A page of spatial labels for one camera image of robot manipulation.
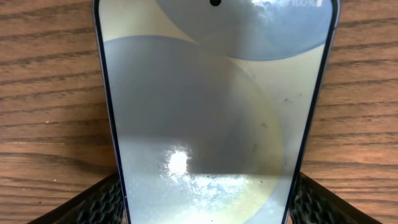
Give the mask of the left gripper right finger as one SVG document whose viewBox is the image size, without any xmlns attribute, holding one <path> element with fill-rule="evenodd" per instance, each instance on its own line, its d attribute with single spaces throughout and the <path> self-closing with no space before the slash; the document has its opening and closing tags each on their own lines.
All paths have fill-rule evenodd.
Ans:
<svg viewBox="0 0 398 224">
<path fill-rule="evenodd" d="M 290 203 L 293 224 L 381 224 L 300 173 Z"/>
</svg>

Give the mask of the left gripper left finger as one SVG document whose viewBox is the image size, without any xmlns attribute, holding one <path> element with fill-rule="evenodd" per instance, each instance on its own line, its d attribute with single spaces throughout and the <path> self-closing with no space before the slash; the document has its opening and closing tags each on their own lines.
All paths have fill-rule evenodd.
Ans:
<svg viewBox="0 0 398 224">
<path fill-rule="evenodd" d="M 124 202 L 117 173 L 28 224 L 122 224 Z"/>
</svg>

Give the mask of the blue Galaxy smartphone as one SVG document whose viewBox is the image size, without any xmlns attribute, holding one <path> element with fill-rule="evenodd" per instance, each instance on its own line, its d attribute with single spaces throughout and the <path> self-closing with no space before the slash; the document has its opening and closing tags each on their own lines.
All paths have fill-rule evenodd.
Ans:
<svg viewBox="0 0 398 224">
<path fill-rule="evenodd" d="M 285 223 L 338 0 L 97 0 L 128 223 Z"/>
</svg>

